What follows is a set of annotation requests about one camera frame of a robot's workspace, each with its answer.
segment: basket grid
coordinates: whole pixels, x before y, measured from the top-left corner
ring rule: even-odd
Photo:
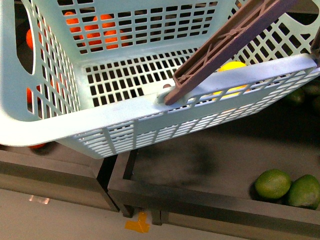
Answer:
[[[141,148],[256,114],[266,106],[273,104],[280,98],[283,98],[288,93],[314,78],[314,75],[317,75],[317,73],[310,74],[310,71],[311,69],[295,71],[248,84],[248,86],[242,89],[223,89],[219,93],[211,92],[205,95],[195,96],[190,98],[185,106],[155,115],[144,116],[137,120],[124,122],[103,129],[78,134],[72,137],[72,139],[83,143],[86,148],[95,151],[102,158],[129,151],[131,149]],[[143,124],[144,121],[152,118],[165,118],[170,114],[179,114],[179,111],[181,110],[188,111],[188,109],[191,110],[193,107],[203,107],[213,101],[213,99],[217,102],[227,101],[228,99],[239,95],[252,94],[256,91],[268,88],[273,88],[274,90],[261,100],[254,103],[233,107],[215,114],[183,121],[179,124],[163,127],[158,130],[143,133],[139,133],[136,130],[138,124]]]
[[[35,71],[41,71],[44,79],[42,84],[26,88],[27,95],[28,91],[32,94],[32,100],[27,101],[27,110],[38,119],[79,111],[81,107],[73,64],[37,5],[32,1],[25,4],[30,18],[37,22],[33,31],[38,35],[35,41],[40,43],[37,51],[41,57],[41,67],[37,67]]]
[[[177,68],[196,50],[189,48],[85,66],[82,72],[86,74],[93,105],[97,107],[143,96],[142,86],[172,79]]]
[[[77,23],[68,27],[80,54],[88,54],[120,47],[207,35],[218,1],[117,13],[101,13],[91,0],[60,2],[59,5],[63,14],[74,13],[74,15],[65,16],[66,20],[77,19],[75,21]],[[106,15],[111,16],[111,19],[106,19],[104,17]],[[112,36],[106,35],[108,31],[114,31]]]

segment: basket handle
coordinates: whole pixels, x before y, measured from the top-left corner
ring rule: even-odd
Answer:
[[[270,26],[297,0],[249,0],[174,73],[175,88],[164,97],[172,105]]]
[[[316,35],[313,39],[310,50],[311,50],[311,54],[316,59],[316,64],[317,64],[316,67],[319,68],[320,67],[320,27],[316,32]]]

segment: light blue basket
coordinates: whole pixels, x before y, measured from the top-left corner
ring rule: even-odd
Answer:
[[[14,1],[0,1],[4,145],[58,141],[104,158],[255,114],[320,75],[301,54],[320,17],[306,26],[284,14],[234,56],[249,66],[213,73],[166,106],[163,97],[174,87],[163,86],[174,85],[175,70],[245,1],[22,2],[33,32],[32,74],[16,54]]]

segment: lemon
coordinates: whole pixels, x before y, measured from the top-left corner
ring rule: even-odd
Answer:
[[[314,176],[304,175],[292,184],[287,199],[289,206],[315,210],[319,203],[320,184]]]
[[[254,183],[257,193],[265,199],[283,197],[289,191],[290,186],[290,176],[279,169],[263,172]]]
[[[230,61],[228,63],[226,63],[225,65],[223,65],[222,67],[220,67],[218,69],[218,72],[223,72],[226,70],[231,70],[231,69],[238,69],[238,68],[242,68],[247,66],[245,63],[240,62],[240,61]]]

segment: green lime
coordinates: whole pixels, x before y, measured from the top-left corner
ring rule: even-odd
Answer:
[[[283,197],[288,192],[290,186],[290,176],[279,169],[263,172],[254,183],[257,193],[266,199],[279,199]]]
[[[305,95],[310,97],[320,96],[320,81],[310,81],[306,85],[303,85],[301,89],[304,91]]]
[[[305,209],[317,209],[320,203],[320,184],[310,175],[298,178],[288,192],[287,204]]]
[[[320,96],[317,96],[315,99],[312,100],[311,106],[314,114],[320,116]]]
[[[305,102],[305,98],[305,92],[301,88],[298,88],[297,90],[289,93],[283,99],[289,105],[297,107],[301,106]]]

